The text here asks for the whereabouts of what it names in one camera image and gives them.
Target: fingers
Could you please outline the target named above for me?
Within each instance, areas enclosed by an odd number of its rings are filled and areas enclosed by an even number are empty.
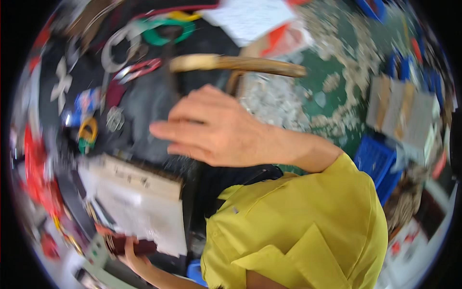
[[[133,244],[135,242],[138,242],[138,240],[136,238],[127,237],[127,239],[125,241],[125,258],[129,259],[131,257],[135,257],[135,252],[134,252],[134,249],[133,249]]]
[[[167,148],[169,154],[184,155],[195,160],[208,162],[211,159],[211,152],[203,148],[185,145],[181,143],[172,143]]]
[[[140,257],[140,259],[146,264],[146,265],[152,265],[152,263],[149,261],[149,259],[146,256]]]
[[[234,101],[233,97],[210,84],[206,84],[198,90],[192,90],[187,98],[219,105],[226,105],[229,104],[230,101]]]
[[[201,148],[210,146],[210,128],[190,122],[155,122],[149,131],[161,140],[169,140]]]
[[[169,120],[192,120],[209,123],[219,117],[220,106],[196,98],[181,99],[169,113]]]

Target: white paper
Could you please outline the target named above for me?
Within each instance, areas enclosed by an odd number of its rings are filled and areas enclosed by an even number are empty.
[[[83,166],[79,175],[86,190],[86,201],[98,198],[116,222],[116,231],[138,239],[153,240],[157,251],[172,256],[188,253],[183,224],[182,201],[144,194],[91,173]]]
[[[223,0],[217,9],[201,12],[205,20],[220,26],[239,47],[296,18],[283,0]]]

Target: box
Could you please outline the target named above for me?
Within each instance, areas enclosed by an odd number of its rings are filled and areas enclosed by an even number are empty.
[[[400,143],[406,156],[421,166],[428,165],[439,113],[436,94],[386,75],[372,79],[367,125]]]

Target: debris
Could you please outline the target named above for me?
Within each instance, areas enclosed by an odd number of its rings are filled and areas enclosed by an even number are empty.
[[[320,107],[324,108],[326,106],[326,94],[323,92],[316,93],[315,101]]]
[[[300,51],[291,53],[288,56],[291,62],[294,64],[300,64],[303,62],[303,54]]]
[[[331,6],[326,9],[323,7],[324,5]],[[361,123],[359,116],[356,114],[356,107],[360,101],[353,93],[354,87],[359,88],[362,99],[365,99],[370,81],[369,70],[377,74],[379,65],[382,62],[381,57],[383,57],[377,52],[377,47],[371,39],[367,19],[357,13],[343,11],[332,0],[328,0],[326,3],[313,2],[304,6],[297,6],[296,9],[305,20],[305,27],[315,40],[315,48],[319,57],[326,61],[333,56],[345,66],[342,70],[342,76],[346,82],[345,103],[339,105],[331,117],[326,117],[325,115],[312,116],[311,128],[314,133],[318,133],[319,129],[323,128],[325,129],[324,133],[327,135],[338,135],[346,129],[353,130]],[[337,19],[339,16],[347,18],[348,22],[353,26],[358,42],[354,51],[352,51],[349,44],[343,43],[338,38]]]
[[[339,83],[340,75],[337,72],[329,74],[322,83],[322,91],[331,92],[339,87]]]
[[[339,138],[339,144],[340,144],[340,147],[344,147],[348,142],[348,136],[344,135],[342,136],[341,138]]]
[[[293,78],[247,73],[239,89],[243,89],[239,93],[240,104],[259,121],[295,131],[310,131],[310,120],[302,108],[302,99],[308,92],[303,86],[294,85]]]

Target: cloth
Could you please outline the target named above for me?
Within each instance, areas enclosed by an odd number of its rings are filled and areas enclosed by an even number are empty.
[[[210,218],[225,202],[217,199],[224,189],[236,184],[249,185],[269,179],[276,180],[283,175],[281,169],[273,165],[250,167],[213,167],[204,165],[197,190],[192,230],[196,233],[205,234],[205,218]]]
[[[288,288],[373,288],[387,222],[372,179],[341,155],[322,173],[235,185],[207,220],[202,277],[245,288],[246,270]]]

